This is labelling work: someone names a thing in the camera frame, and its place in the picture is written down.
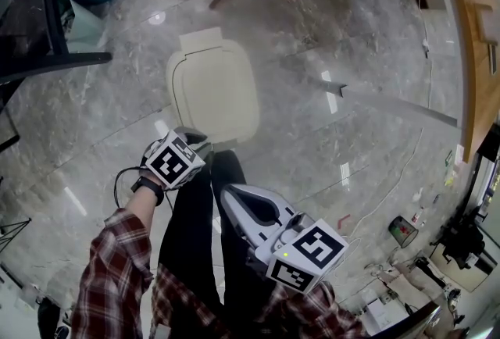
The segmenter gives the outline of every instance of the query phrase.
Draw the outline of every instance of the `desk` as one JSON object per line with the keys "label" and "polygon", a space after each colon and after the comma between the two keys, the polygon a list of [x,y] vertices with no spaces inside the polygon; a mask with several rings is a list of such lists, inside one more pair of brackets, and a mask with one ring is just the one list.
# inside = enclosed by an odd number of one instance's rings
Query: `desk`
{"label": "desk", "polygon": [[[445,4],[455,22],[459,46],[462,79],[459,80],[457,93],[458,104],[461,105],[457,119],[397,98],[366,93],[349,85],[341,87],[340,92],[343,98],[414,120],[422,127],[440,130],[450,141],[464,146],[463,159],[469,162],[500,109],[500,73],[491,74],[489,44],[481,39],[478,20],[478,6],[490,7],[500,17],[500,0],[445,0]],[[496,59],[500,64],[500,52],[497,52]]]}

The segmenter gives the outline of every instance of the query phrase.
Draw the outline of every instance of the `marble floor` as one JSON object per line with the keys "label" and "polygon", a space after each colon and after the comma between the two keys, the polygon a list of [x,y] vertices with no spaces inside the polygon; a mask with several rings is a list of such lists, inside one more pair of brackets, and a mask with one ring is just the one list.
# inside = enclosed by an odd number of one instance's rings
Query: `marble floor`
{"label": "marble floor", "polygon": [[[412,257],[463,195],[468,166],[444,185],[445,159],[455,144],[345,103],[321,86],[327,77],[362,83],[457,116],[459,73],[444,12],[421,15],[415,0],[223,0],[214,11],[210,1],[113,0],[102,10],[102,50],[113,53],[112,62],[25,80],[9,103],[21,141],[0,154],[0,214],[4,223],[32,222],[0,261],[65,305],[77,297],[91,239],[115,209],[116,172],[136,165],[146,145],[177,125],[165,70],[180,34],[221,27],[248,53],[260,125],[235,149],[247,181],[333,227],[350,215],[339,230],[354,242],[350,256],[329,277],[338,301],[356,299],[373,280],[364,267],[384,262],[396,247],[387,230],[392,219],[411,219],[425,208],[425,226],[400,254]],[[0,127],[2,140],[9,134],[5,113]],[[120,188],[121,202],[132,175]],[[163,205],[152,230],[153,268],[169,218]],[[220,236],[213,233],[221,284]]]}

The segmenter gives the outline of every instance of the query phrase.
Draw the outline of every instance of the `plaid shirt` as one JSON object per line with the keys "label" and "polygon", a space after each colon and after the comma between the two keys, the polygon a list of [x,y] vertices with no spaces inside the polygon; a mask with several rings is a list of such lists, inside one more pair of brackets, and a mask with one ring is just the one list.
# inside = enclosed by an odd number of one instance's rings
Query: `plaid shirt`
{"label": "plaid shirt", "polygon": [[[119,209],[105,221],[104,230],[92,241],[90,262],[81,278],[71,337],[142,337],[140,306],[152,281],[150,255],[148,233],[134,214]],[[170,326],[177,307],[191,310],[214,337],[235,337],[182,282],[159,265],[152,293],[150,338],[155,337],[159,324]],[[363,325],[339,307],[333,288],[326,282],[305,296],[293,298],[278,284],[256,322],[280,327],[277,332],[263,330],[264,337],[284,337],[285,326],[291,325],[298,327],[295,334],[301,339],[366,337]]]}

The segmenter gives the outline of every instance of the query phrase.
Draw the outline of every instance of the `black cable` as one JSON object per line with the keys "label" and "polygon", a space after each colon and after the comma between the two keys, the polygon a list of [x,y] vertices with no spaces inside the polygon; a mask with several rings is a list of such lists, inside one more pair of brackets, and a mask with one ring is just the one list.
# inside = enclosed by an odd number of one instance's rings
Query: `black cable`
{"label": "black cable", "polygon": [[399,304],[400,304],[400,305],[402,305],[402,306],[403,306],[403,308],[404,308],[404,309],[406,309],[406,307],[405,307],[405,303],[403,303],[403,302],[401,301],[401,299],[399,298],[399,294],[397,294],[397,293],[396,293],[396,296],[397,296],[397,297],[396,297],[395,299],[399,302]]}
{"label": "black cable", "polygon": [[169,202],[169,206],[170,206],[170,209],[172,210],[172,214],[173,214],[172,203],[170,202],[170,199],[169,199],[168,195],[166,194],[166,191],[165,191],[165,197],[166,197],[166,200]]}
{"label": "black cable", "polygon": [[147,168],[144,168],[144,167],[129,167],[129,168],[125,168],[125,169],[122,169],[121,171],[118,172],[118,174],[116,175],[116,178],[115,178],[115,187],[113,189],[113,192],[114,192],[114,195],[115,195],[115,203],[116,203],[116,207],[118,209],[120,209],[120,204],[118,202],[118,193],[116,191],[116,185],[118,184],[118,179],[127,171],[131,171],[131,170],[136,170],[136,171],[148,171]]}
{"label": "black cable", "polygon": [[405,307],[405,310],[408,313],[408,315],[411,316],[413,314],[412,306],[409,305],[408,303],[405,303],[404,307]]}

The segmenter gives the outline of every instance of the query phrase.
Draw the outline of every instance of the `black chair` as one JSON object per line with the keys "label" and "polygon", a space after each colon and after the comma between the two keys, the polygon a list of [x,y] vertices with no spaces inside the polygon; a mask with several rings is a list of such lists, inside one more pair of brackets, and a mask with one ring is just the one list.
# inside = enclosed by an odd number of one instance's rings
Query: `black chair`
{"label": "black chair", "polygon": [[[18,5],[27,3],[33,5],[20,10]],[[28,27],[20,30],[20,21]],[[13,0],[0,19],[0,113],[26,77],[103,64],[111,59],[108,52],[68,52],[57,0]],[[12,119],[8,118],[14,136],[0,145],[0,152],[20,139]]]}
{"label": "black chair", "polygon": [[25,57],[11,58],[2,55],[0,84],[40,73],[47,73],[48,71],[103,64],[111,60],[112,56],[107,52],[69,53],[61,25],[57,0],[42,0],[42,3],[48,39],[53,54],[31,54]]}

